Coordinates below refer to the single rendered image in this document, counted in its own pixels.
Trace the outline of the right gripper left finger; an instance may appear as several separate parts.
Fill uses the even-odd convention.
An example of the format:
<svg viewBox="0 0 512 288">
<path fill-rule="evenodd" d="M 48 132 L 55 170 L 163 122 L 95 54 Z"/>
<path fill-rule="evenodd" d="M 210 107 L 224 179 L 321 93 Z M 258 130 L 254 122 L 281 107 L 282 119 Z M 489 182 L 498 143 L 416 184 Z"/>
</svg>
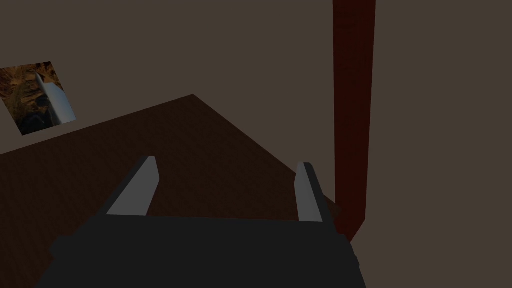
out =
<svg viewBox="0 0 512 288">
<path fill-rule="evenodd" d="M 142 157 L 110 194 L 97 214 L 145 217 L 160 180 L 156 158 Z"/>
</svg>

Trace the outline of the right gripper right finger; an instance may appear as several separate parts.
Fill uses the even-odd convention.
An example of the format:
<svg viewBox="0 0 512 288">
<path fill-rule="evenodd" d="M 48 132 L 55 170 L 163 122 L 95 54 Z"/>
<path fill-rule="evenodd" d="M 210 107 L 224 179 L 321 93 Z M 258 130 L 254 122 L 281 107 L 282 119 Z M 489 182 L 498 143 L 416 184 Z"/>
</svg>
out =
<svg viewBox="0 0 512 288">
<path fill-rule="evenodd" d="M 332 222 L 331 211 L 311 163 L 300 162 L 297 164 L 294 191 L 299 221 Z"/>
</svg>

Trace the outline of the dark red door leaf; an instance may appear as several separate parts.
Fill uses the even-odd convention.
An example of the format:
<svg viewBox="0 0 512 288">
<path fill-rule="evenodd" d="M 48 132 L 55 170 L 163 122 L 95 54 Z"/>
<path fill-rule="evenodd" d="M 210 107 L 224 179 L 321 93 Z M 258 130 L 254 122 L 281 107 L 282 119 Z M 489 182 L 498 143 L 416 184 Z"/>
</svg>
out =
<svg viewBox="0 0 512 288">
<path fill-rule="evenodd" d="M 353 240 L 366 218 L 377 0 L 332 0 L 337 230 Z"/>
</svg>

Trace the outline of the brown framed wall picture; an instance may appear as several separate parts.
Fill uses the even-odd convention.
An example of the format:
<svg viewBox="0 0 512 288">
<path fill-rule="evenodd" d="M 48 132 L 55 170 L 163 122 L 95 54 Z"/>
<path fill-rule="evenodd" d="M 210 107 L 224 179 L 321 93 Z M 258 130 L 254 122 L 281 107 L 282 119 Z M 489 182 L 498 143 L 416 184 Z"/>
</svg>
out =
<svg viewBox="0 0 512 288">
<path fill-rule="evenodd" d="M 77 120 L 50 61 L 0 68 L 0 99 L 23 136 Z"/>
</svg>

